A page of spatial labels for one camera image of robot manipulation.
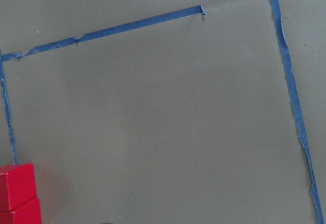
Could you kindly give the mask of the red block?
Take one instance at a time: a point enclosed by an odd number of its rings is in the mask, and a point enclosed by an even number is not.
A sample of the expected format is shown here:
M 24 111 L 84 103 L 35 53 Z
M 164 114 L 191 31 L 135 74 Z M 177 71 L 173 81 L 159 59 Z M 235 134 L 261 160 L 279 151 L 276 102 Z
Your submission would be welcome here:
M 1 166 L 1 212 L 13 210 L 36 197 L 31 163 Z
M 1 212 L 1 224 L 42 224 L 39 198 L 33 198 L 14 210 Z

